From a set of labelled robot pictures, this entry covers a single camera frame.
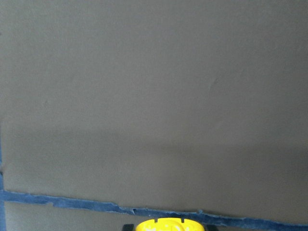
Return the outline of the yellow beetle toy car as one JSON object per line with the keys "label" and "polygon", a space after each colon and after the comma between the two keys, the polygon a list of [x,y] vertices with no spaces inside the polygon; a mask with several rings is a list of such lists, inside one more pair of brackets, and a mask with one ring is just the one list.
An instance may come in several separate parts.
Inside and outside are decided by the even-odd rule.
{"label": "yellow beetle toy car", "polygon": [[154,218],[137,225],[124,224],[122,231],[209,231],[209,228],[186,218]]}

